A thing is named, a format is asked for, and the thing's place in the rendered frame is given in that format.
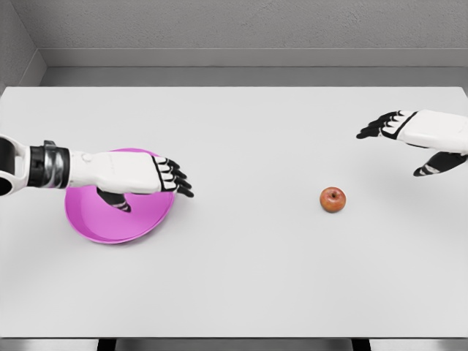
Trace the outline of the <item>red apple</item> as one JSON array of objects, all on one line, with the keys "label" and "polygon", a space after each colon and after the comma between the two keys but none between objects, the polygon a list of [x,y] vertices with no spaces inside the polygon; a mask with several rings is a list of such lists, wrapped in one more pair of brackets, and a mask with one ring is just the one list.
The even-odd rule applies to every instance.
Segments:
[{"label": "red apple", "polygon": [[320,193],[320,205],[329,213],[342,210],[347,203],[346,194],[338,187],[330,186]]}]

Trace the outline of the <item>pink plate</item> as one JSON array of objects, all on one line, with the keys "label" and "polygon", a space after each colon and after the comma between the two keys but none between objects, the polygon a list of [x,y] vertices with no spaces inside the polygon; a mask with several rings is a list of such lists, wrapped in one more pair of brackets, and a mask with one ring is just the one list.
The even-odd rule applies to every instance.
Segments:
[{"label": "pink plate", "polygon": [[[142,152],[158,156],[136,148],[107,152]],[[86,182],[96,182],[92,161],[97,154],[90,154],[91,164],[83,171]],[[96,186],[67,187],[64,210],[69,224],[83,237],[100,244],[120,244],[140,238],[161,224],[173,206],[175,192],[126,194],[125,198],[131,205],[129,213],[108,205],[97,194]]]}]

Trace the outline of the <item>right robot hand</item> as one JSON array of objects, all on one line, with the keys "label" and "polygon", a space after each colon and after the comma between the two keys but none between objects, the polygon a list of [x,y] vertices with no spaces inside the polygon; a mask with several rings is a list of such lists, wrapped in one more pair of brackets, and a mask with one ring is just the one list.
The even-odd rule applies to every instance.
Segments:
[{"label": "right robot hand", "polygon": [[357,139],[386,137],[409,146],[434,149],[415,177],[445,173],[468,162],[468,117],[433,110],[397,110],[386,113],[362,128]]}]

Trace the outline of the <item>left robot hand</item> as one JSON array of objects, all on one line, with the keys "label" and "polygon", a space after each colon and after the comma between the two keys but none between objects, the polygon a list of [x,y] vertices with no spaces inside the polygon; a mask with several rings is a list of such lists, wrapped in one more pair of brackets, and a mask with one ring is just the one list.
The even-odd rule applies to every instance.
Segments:
[{"label": "left robot hand", "polygon": [[177,192],[194,197],[181,166],[163,156],[142,152],[106,152],[92,161],[97,194],[110,206],[129,213],[126,194],[152,195]]}]

